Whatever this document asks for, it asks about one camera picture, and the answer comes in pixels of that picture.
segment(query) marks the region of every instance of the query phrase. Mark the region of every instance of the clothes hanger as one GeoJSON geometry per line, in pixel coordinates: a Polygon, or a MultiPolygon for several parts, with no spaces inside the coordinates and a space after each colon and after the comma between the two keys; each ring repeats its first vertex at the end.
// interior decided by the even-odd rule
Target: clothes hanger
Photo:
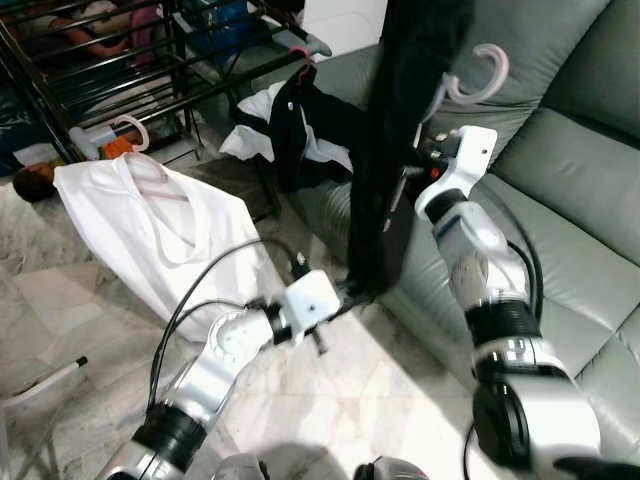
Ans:
{"type": "Polygon", "coordinates": [[[422,119],[422,123],[425,123],[433,117],[442,105],[447,94],[449,94],[449,98],[458,105],[473,105],[484,102],[498,93],[502,88],[502,85],[509,75],[509,57],[505,51],[493,43],[482,43],[473,48],[473,53],[478,57],[489,58],[493,62],[494,70],[489,83],[479,92],[464,94],[460,91],[460,80],[457,76],[450,73],[443,74],[442,81],[422,119]]]}
{"type": "MultiPolygon", "coordinates": [[[[125,157],[125,161],[128,162],[130,160],[151,165],[156,171],[156,173],[158,173],[157,176],[149,176],[149,175],[137,174],[137,173],[131,172],[131,178],[133,178],[134,180],[138,180],[140,182],[155,183],[156,185],[163,185],[163,184],[169,183],[169,175],[167,175],[167,172],[162,168],[160,164],[158,164],[151,157],[139,152],[134,152],[133,154],[128,154],[125,157]]],[[[158,198],[166,198],[168,200],[180,200],[184,202],[189,201],[189,199],[185,195],[159,192],[156,190],[148,190],[142,187],[141,185],[139,185],[137,182],[136,182],[136,186],[138,187],[138,191],[140,192],[140,194],[144,197],[158,197],[158,198]]]]}
{"type": "Polygon", "coordinates": [[[309,50],[307,50],[302,45],[296,45],[295,47],[291,47],[289,49],[289,53],[291,54],[293,52],[302,52],[304,54],[305,68],[298,74],[298,78],[294,83],[296,87],[300,87],[302,86],[302,79],[309,74],[314,62],[313,62],[313,58],[311,58],[311,54],[309,53],[309,50]]]}

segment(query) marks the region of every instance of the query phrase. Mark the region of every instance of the hook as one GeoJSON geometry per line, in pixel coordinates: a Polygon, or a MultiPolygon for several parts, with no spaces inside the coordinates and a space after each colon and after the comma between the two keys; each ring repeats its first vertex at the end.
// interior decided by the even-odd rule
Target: hook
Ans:
{"type": "Polygon", "coordinates": [[[289,53],[293,53],[293,52],[302,52],[304,54],[304,63],[306,65],[305,69],[298,74],[298,79],[296,80],[296,83],[295,83],[295,85],[299,87],[300,85],[302,85],[302,79],[311,70],[311,66],[313,65],[313,58],[311,58],[311,54],[309,53],[309,50],[307,50],[302,45],[296,45],[295,47],[291,47],[289,49],[289,53]]]}
{"type": "Polygon", "coordinates": [[[133,145],[134,152],[144,152],[147,148],[149,148],[149,133],[138,119],[133,118],[131,115],[120,115],[111,122],[112,125],[115,125],[117,123],[130,123],[140,132],[140,136],[142,137],[142,145],[133,145]]]}
{"type": "Polygon", "coordinates": [[[483,43],[476,45],[473,48],[474,55],[478,57],[488,57],[493,61],[495,66],[493,76],[489,81],[489,84],[477,93],[464,94],[460,92],[460,81],[455,75],[445,73],[443,75],[443,82],[446,86],[447,93],[451,100],[459,105],[472,105],[474,103],[480,103],[484,100],[495,95],[509,74],[509,57],[507,54],[497,45],[493,43],[483,43]]]}
{"type": "MultiPolygon", "coordinates": [[[[440,85],[438,85],[436,94],[433,96],[433,100],[431,100],[431,103],[429,104],[429,108],[427,108],[427,112],[422,117],[422,122],[420,123],[420,125],[425,123],[427,120],[430,120],[431,117],[435,115],[435,113],[438,111],[438,109],[442,105],[442,102],[444,102],[444,97],[446,96],[447,96],[447,85],[446,85],[445,77],[444,75],[442,75],[442,80],[440,81],[440,85]]],[[[417,142],[419,140],[420,139],[416,136],[414,147],[418,146],[417,142]]]]}

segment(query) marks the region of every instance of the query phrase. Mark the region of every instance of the clothes drying rack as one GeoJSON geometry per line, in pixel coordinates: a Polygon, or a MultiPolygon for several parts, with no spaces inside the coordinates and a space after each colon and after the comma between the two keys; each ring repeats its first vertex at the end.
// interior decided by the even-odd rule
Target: clothes drying rack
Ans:
{"type": "MultiPolygon", "coordinates": [[[[46,129],[59,155],[67,163],[82,161],[82,156],[74,148],[69,137],[69,130],[74,126],[90,129],[98,124],[111,123],[122,114],[135,116],[143,124],[149,124],[166,118],[179,111],[184,111],[184,128],[191,132],[197,126],[193,121],[192,107],[218,94],[226,94],[232,104],[236,103],[233,90],[242,83],[282,68],[304,57],[300,50],[282,49],[281,55],[273,55],[264,63],[254,65],[239,73],[230,71],[244,49],[260,42],[268,42],[274,34],[289,31],[300,42],[307,45],[310,53],[318,52],[319,41],[301,29],[292,18],[272,8],[264,0],[250,0],[255,11],[227,21],[205,24],[194,28],[192,20],[203,12],[219,7],[229,6],[245,0],[200,0],[197,7],[190,4],[185,8],[183,0],[121,0],[116,10],[93,15],[73,21],[69,25],[49,28],[36,32],[18,41],[11,34],[11,28],[18,28],[23,22],[32,21],[44,15],[56,15],[90,4],[93,0],[19,0],[17,3],[0,8],[0,63],[6,70],[16,92],[30,108],[39,123],[46,129]],[[48,11],[30,14],[34,5],[51,4],[48,11]],[[161,16],[144,25],[130,26],[126,30],[96,36],[90,42],[81,45],[51,51],[31,52],[27,54],[24,45],[46,36],[56,35],[70,28],[86,28],[93,22],[107,20],[115,15],[130,13],[135,10],[155,6],[161,8],[161,16]],[[199,53],[190,46],[196,37],[223,31],[231,25],[253,21],[268,16],[274,22],[264,32],[241,38],[231,45],[219,49],[199,53]],[[150,43],[138,48],[125,50],[106,59],[85,59],[80,65],[68,62],[72,54],[82,53],[87,46],[114,41],[144,29],[154,29],[157,35],[150,43]],[[229,54],[233,62],[228,71],[222,72],[218,79],[202,74],[197,68],[203,63],[215,66],[220,71],[215,59],[217,55],[229,54]],[[146,59],[139,61],[141,55],[146,59]],[[54,65],[51,71],[43,70],[40,65],[54,65]],[[109,101],[116,94],[138,88],[143,91],[127,98],[109,101]],[[90,108],[100,103],[99,108],[90,108]]],[[[123,124],[114,127],[117,135],[126,133],[132,127],[123,124]]],[[[258,168],[258,177],[269,203],[270,213],[279,213],[279,203],[272,188],[269,187],[264,173],[258,168]]]]}

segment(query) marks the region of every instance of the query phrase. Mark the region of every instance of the robotic arm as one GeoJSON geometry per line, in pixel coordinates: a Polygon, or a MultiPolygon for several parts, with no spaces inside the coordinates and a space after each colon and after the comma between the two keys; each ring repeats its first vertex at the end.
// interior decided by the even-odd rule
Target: robotic arm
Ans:
{"type": "Polygon", "coordinates": [[[563,478],[555,467],[561,458],[599,458],[598,422],[542,338],[524,271],[509,255],[504,234],[467,199],[487,168],[495,132],[463,127],[460,135],[449,170],[420,195],[416,213],[433,223],[451,291],[473,338],[480,448],[499,465],[563,478]]]}
{"type": "MultiPolygon", "coordinates": [[[[177,375],[97,480],[183,479],[242,369],[265,345],[299,342],[339,309],[340,299],[327,274],[313,270],[290,285],[276,304],[222,317],[211,328],[202,352],[177,375]]],[[[215,478],[264,480],[257,460],[247,455],[227,459],[215,478]],[[225,476],[229,472],[234,476],[225,476]]]]}
{"type": "MultiPolygon", "coordinates": [[[[557,462],[589,458],[604,464],[599,460],[598,422],[542,338],[528,304],[525,274],[509,255],[504,234],[482,207],[467,199],[484,174],[494,143],[491,130],[460,129],[449,169],[423,192],[416,211],[434,225],[451,290],[475,345],[473,416],[480,448],[499,465],[530,470],[542,479],[571,479],[575,477],[561,472],[557,462]],[[477,168],[478,158],[483,159],[482,169],[477,168]]],[[[223,317],[212,327],[202,352],[184,367],[97,480],[183,479],[242,369],[265,345],[299,342],[339,311],[331,281],[314,270],[289,286],[276,304],[223,317]]],[[[636,477],[628,478],[637,478],[638,470],[633,472],[636,477]]],[[[255,457],[239,455],[226,459],[213,478],[266,477],[255,457]]],[[[355,478],[427,477],[407,462],[382,457],[363,465],[355,478]]]]}

